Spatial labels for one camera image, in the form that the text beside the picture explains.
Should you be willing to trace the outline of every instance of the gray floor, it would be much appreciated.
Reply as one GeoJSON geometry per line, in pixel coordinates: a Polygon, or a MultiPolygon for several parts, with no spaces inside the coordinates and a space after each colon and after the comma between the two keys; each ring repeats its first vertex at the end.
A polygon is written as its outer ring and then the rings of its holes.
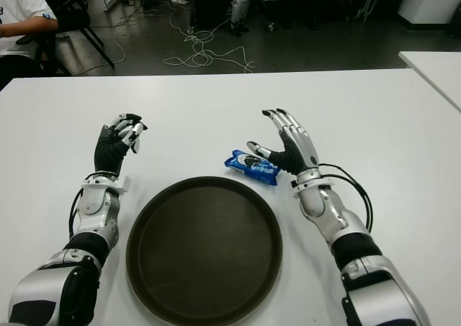
{"type": "MultiPolygon", "coordinates": [[[[94,28],[94,31],[104,41],[108,56],[113,61],[120,60],[122,51],[115,44],[110,26],[117,24],[120,17],[133,13],[136,6],[117,3],[107,13],[102,11],[99,0],[89,0],[89,6],[91,25],[100,27],[94,28]]],[[[157,10],[156,16],[144,16],[133,26],[114,29],[117,42],[126,54],[124,62],[118,63],[114,69],[104,66],[84,75],[243,73],[239,65],[220,60],[200,68],[164,64],[164,59],[174,56],[184,60],[193,50],[192,43],[184,42],[184,36],[178,29],[171,27],[169,15],[173,10],[169,6],[161,6],[157,10]]],[[[189,10],[178,7],[171,20],[185,30],[189,10]]],[[[205,49],[223,54],[244,46],[247,60],[254,61],[255,73],[404,68],[406,64],[398,57],[401,50],[461,51],[461,40],[451,39],[443,31],[409,31],[390,20],[329,22],[322,24],[318,31],[310,31],[299,20],[290,30],[279,25],[274,32],[269,32],[265,16],[252,11],[247,26],[251,31],[242,37],[217,30],[215,39],[206,44],[205,49]]],[[[105,62],[79,32],[59,39],[58,53],[73,74],[105,62]]],[[[241,49],[228,58],[243,64],[241,49]]]]}

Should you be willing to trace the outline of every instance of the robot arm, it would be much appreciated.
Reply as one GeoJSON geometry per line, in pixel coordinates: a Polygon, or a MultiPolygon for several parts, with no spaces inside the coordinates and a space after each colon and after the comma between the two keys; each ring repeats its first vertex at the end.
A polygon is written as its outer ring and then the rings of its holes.
{"type": "Polygon", "coordinates": [[[296,175],[295,192],[303,215],[313,222],[335,258],[346,290],[342,304],[348,326],[428,326],[429,318],[391,261],[358,216],[346,209],[318,170],[318,156],[309,135],[283,109],[264,110],[282,138],[284,152],[248,147],[296,175]]]}
{"type": "Polygon", "coordinates": [[[118,181],[126,152],[139,150],[147,127],[134,114],[121,114],[103,126],[94,152],[95,172],[74,200],[70,240],[19,283],[9,305],[9,322],[26,326],[87,325],[93,319],[102,266],[118,241],[119,195],[129,180],[118,181]],[[79,228],[73,233],[73,218],[79,228]]]}

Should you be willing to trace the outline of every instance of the black chair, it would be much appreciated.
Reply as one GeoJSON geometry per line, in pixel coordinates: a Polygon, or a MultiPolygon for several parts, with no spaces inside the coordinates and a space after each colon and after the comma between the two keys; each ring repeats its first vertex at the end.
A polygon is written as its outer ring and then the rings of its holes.
{"type": "Polygon", "coordinates": [[[55,36],[60,33],[80,31],[85,38],[94,46],[99,54],[114,67],[114,63],[103,51],[104,43],[91,29],[91,19],[87,12],[88,3],[86,0],[46,0],[58,19],[59,29],[54,32],[44,32],[36,35],[28,35],[19,39],[16,44],[25,45],[32,41],[38,45],[35,54],[35,64],[42,71],[44,76],[53,76],[59,68],[65,76],[72,76],[68,69],[55,56],[55,36]],[[45,53],[47,61],[42,61],[42,54],[45,53]]]}

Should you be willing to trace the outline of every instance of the dark brown tray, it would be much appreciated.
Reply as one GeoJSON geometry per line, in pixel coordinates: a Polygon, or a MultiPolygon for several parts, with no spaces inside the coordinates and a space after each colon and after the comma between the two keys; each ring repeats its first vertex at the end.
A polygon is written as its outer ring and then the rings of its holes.
{"type": "Polygon", "coordinates": [[[149,310],[176,325],[228,325],[270,292],[282,238],[269,205],[236,181],[191,178],[163,190],[140,213],[127,272],[149,310]]]}

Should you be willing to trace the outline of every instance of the tangled white cable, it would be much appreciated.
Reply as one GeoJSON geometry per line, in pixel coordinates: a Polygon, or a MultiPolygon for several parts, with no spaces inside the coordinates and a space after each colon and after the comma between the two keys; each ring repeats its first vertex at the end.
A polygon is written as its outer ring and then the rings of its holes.
{"type": "Polygon", "coordinates": [[[167,58],[164,60],[164,63],[167,64],[167,65],[186,65],[187,67],[193,67],[193,68],[196,68],[196,67],[204,67],[206,65],[211,65],[213,63],[214,60],[221,60],[221,61],[226,61],[226,62],[232,62],[232,63],[235,63],[236,65],[239,65],[240,67],[243,68],[243,71],[244,73],[253,73],[253,71],[251,70],[251,68],[255,68],[254,65],[252,65],[252,63],[254,63],[254,61],[247,61],[246,60],[246,52],[245,52],[245,47],[244,46],[240,46],[240,47],[236,47],[235,49],[232,49],[231,51],[228,51],[224,54],[217,54],[215,53],[214,51],[210,50],[210,49],[205,49],[205,43],[208,43],[208,42],[211,42],[212,40],[215,39],[215,31],[223,26],[226,22],[228,22],[230,19],[227,19],[225,22],[223,22],[222,24],[219,24],[217,27],[215,27],[215,29],[213,31],[199,31],[199,32],[196,32],[194,35],[188,35],[187,33],[184,33],[182,32],[181,28],[180,27],[177,27],[177,26],[174,26],[173,23],[171,22],[171,17],[173,16],[173,14],[176,13],[176,9],[174,7],[172,7],[170,5],[170,8],[174,10],[173,13],[170,14],[170,17],[169,17],[169,21],[170,21],[170,25],[171,27],[174,27],[175,29],[178,29],[179,32],[185,36],[184,38],[184,41],[185,42],[193,42],[192,44],[192,49],[194,51],[194,54],[193,55],[190,55],[186,60],[182,60],[181,58],[178,58],[178,57],[173,57],[173,58],[167,58]],[[199,38],[198,35],[200,34],[207,34],[208,33],[208,36],[204,37],[204,38],[199,38]],[[229,59],[226,59],[226,58],[223,58],[224,56],[227,56],[231,53],[233,53],[234,51],[237,51],[238,49],[242,49],[243,51],[243,63],[244,64],[241,64],[237,61],[234,61],[234,60],[229,60],[229,59]],[[204,60],[202,61],[198,61],[197,59],[198,58],[204,58],[204,60]]]}

